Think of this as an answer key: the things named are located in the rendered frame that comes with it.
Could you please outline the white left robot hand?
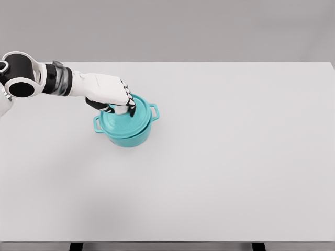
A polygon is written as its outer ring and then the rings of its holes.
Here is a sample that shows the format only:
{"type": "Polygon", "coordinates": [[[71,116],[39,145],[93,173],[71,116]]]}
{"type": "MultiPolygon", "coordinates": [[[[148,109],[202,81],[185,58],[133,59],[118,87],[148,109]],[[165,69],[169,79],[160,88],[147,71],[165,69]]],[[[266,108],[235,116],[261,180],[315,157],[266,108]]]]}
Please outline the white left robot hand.
{"type": "Polygon", "coordinates": [[[86,103],[92,108],[117,115],[135,115],[136,103],[129,90],[119,77],[105,74],[84,75],[86,103]]]}

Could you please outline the teal pot lid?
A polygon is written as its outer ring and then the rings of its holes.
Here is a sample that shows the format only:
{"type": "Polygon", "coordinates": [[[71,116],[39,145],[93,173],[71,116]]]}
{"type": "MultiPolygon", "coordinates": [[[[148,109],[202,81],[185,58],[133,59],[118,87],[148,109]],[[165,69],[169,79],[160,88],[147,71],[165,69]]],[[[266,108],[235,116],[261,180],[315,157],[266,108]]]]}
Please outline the teal pot lid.
{"type": "Polygon", "coordinates": [[[136,103],[133,116],[129,112],[121,115],[100,112],[98,116],[99,126],[104,133],[112,138],[129,138],[146,127],[152,115],[151,108],[142,97],[133,95],[133,99],[136,103]]]}

